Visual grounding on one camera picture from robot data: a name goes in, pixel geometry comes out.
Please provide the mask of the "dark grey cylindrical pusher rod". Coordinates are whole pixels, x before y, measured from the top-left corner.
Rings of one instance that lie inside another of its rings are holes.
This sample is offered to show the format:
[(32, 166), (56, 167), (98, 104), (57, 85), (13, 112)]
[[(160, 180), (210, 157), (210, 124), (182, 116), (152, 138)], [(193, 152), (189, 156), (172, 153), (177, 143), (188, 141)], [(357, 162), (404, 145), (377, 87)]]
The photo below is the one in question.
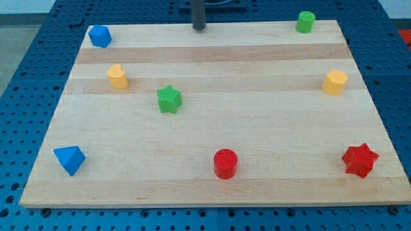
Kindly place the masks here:
[(204, 0), (191, 0), (191, 22), (193, 29), (202, 31), (206, 28), (206, 6)]

